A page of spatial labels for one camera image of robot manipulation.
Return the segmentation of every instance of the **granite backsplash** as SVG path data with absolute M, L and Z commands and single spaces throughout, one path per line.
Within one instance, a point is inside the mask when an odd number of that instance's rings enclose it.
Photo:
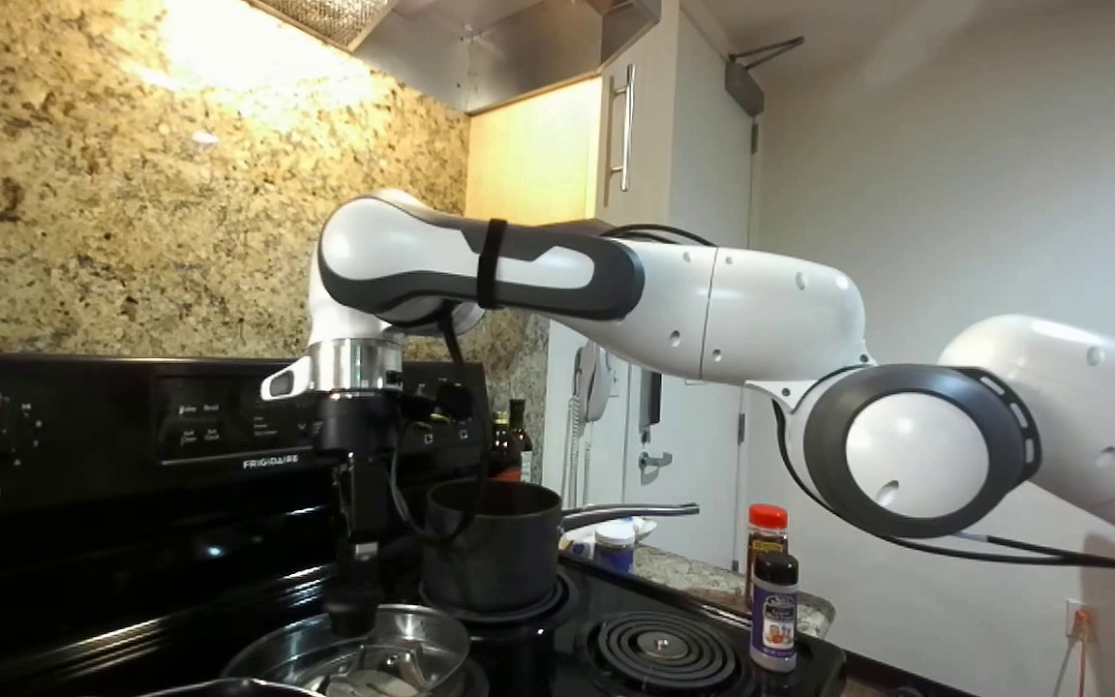
M 0 0 L 0 351 L 293 358 L 323 221 L 464 170 L 460 111 L 243 0 Z M 544 403 L 544 320 L 464 347 Z

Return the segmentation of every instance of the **red bottle cap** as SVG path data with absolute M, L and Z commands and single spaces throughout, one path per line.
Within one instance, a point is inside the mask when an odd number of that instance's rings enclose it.
M 750 518 L 750 527 L 787 527 L 791 512 L 780 503 L 750 503 L 747 518 Z

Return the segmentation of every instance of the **granite countertop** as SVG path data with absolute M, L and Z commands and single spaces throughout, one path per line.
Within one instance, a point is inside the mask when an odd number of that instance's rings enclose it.
M 684 596 L 701 596 L 718 607 L 747 611 L 744 603 L 744 573 L 718 571 L 704 560 L 691 560 L 653 547 L 634 549 L 634 578 L 678 589 Z
M 747 586 L 744 573 L 704 565 L 695 556 L 678 556 L 678 554 L 665 554 L 653 547 L 634 549 L 633 573 L 652 581 L 652 586 L 665 586 L 682 596 L 697 596 L 704 603 L 727 607 L 735 616 L 750 616 L 750 607 L 744 601 L 744 586 Z M 836 620 L 833 601 L 813 596 L 813 592 L 798 592 L 798 630 L 802 635 L 825 638 L 833 620 Z

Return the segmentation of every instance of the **bottle label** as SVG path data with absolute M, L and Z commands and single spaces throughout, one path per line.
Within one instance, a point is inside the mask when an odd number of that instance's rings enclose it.
M 794 589 L 754 581 L 750 658 L 763 671 L 794 671 L 798 661 L 798 592 Z
M 523 481 L 544 483 L 544 471 L 532 450 L 518 454 L 518 471 Z

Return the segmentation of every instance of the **saucepan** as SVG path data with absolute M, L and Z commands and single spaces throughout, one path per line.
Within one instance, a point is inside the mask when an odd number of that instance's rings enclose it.
M 367 638 L 343 638 L 329 616 L 288 623 L 243 645 L 225 679 L 262 679 L 311 692 L 464 692 L 473 635 L 427 603 L 378 603 Z
M 537 483 L 451 481 L 430 488 L 421 592 L 436 607 L 513 616 L 544 607 L 556 586 L 556 538 L 573 527 L 633 515 L 697 515 L 697 503 L 603 503 L 563 512 Z

